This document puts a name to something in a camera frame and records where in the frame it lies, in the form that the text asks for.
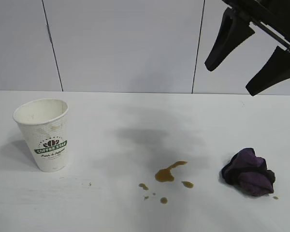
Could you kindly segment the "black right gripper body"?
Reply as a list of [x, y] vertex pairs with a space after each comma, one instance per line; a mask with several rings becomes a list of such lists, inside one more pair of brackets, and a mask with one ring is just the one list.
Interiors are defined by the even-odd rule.
[[252, 20], [269, 25], [290, 43], [290, 0], [226, 0], [224, 2], [245, 12]]

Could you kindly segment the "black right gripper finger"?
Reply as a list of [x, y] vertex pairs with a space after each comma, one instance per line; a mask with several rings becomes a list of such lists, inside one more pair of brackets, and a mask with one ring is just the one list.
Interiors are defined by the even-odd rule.
[[237, 46], [255, 33], [249, 24], [250, 18], [243, 11], [235, 8], [224, 11], [217, 38], [205, 61], [209, 71], [216, 69]]
[[290, 79], [290, 51], [276, 47], [261, 70], [247, 83], [246, 89], [251, 96]]

